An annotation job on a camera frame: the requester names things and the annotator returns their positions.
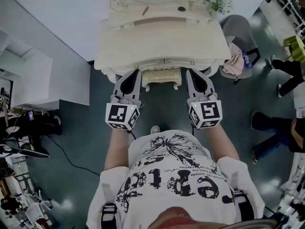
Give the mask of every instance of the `black cable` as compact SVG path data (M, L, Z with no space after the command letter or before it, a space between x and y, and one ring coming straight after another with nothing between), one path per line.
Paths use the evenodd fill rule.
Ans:
M265 208L275 214L275 212L273 210L269 209L267 206L265 206Z
M84 168L84 167L80 167L80 166L74 165L74 164L69 160L69 158L68 158L68 156L67 156L65 150L64 150L59 144L57 144L50 136L47 135L47 137L48 137L57 147L59 147L59 148L63 151L63 153L64 153L65 156L66 156L66 159L69 161L69 163L70 163L73 167L76 167L76 168L79 168L79 169L83 169L83 170L87 170L87 171L90 171L91 173L93 173L93 174L95 174L95 175L97 175L97 176L100 176L99 174L97 174L96 172L94 172L94 171L92 171L92 170L89 170L89 169L87 169L87 168Z
M129 134L131 134L132 136L133 136L133 138L134 139L137 139L136 137L135 137L135 135L132 133L132 131L127 131Z
M192 135L195 136L195 135L194 135L194 129L195 129L196 127L195 127L195 125L194 125L193 123L191 123L191 126L192 126Z

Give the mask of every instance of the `yellow object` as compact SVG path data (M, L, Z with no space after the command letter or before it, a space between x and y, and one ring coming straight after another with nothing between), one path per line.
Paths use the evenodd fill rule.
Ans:
M294 61L305 61L305 45L302 42L301 38L298 36L292 36L284 39L283 41L284 47L290 46L291 58Z

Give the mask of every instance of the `gray floor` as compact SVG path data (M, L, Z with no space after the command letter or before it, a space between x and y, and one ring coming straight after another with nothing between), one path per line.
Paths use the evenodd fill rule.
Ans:
M251 148L271 135L250 129L250 113L253 109L267 115L293 118L295 115L292 96L276 97L275 86L288 80L288 75L270 71L265 67L265 58L275 54L283 59L283 50L276 38L270 34L268 23L258 10L254 19L261 23L252 25L253 35L261 53L251 78L237 85L219 73L211 77L218 98L222 100L222 126L236 146L242 161L248 164L254 183L266 204L279 200L277 187L289 176L293 154L280 147L256 166L251 164ZM178 91L172 84L152 85L151 90L140 96L145 107L134 128L139 137L149 133L152 125L161 129L180 129L191 132L191 120L185 107L188 93L183 70L183 85ZM106 103L112 93L113 84L99 71L92 68L90 106L61 102L59 115L63 124L63 135L54 136L67 152L74 164L101 172L108 148L111 129L105 124ZM204 131L195 130L195 136L207 148ZM84 228L88 207L97 188L99 178L87 171L72 167L62 151L46 137L43 146L49 151L49 159L29 159L30 173L44 193L58 204L52 212L62 224L61 228Z

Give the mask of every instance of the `shoe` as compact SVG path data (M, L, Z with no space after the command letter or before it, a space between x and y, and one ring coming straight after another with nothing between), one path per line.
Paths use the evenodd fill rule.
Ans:
M256 165L257 162L258 162L258 160L257 160L256 157L255 157L255 153L252 152L252 164Z
M254 117L254 115L255 115L256 113L257 113L256 110L253 110L253 111L251 112L251 124L250 124L250 127L251 127L252 130L254 130L253 127L252 127L253 117Z
M280 89L281 89L281 84L278 84L277 86L276 86L276 92L277 92L277 97L283 97L281 94L280 94Z
M154 125L152 128L151 128L151 134L154 134L154 133L159 133L161 132L161 129L158 125Z
M273 60L275 60L275 59L276 59L276 58L275 58L275 55L272 54L271 57L270 57L270 67L271 67L271 69L274 69L274 67L273 67L273 65L272 65L272 62L273 62Z

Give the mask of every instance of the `flower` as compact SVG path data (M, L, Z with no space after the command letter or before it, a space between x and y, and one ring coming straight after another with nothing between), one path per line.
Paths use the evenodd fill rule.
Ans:
M204 0L208 2L210 10L219 11L222 14L229 13L232 8L232 0Z

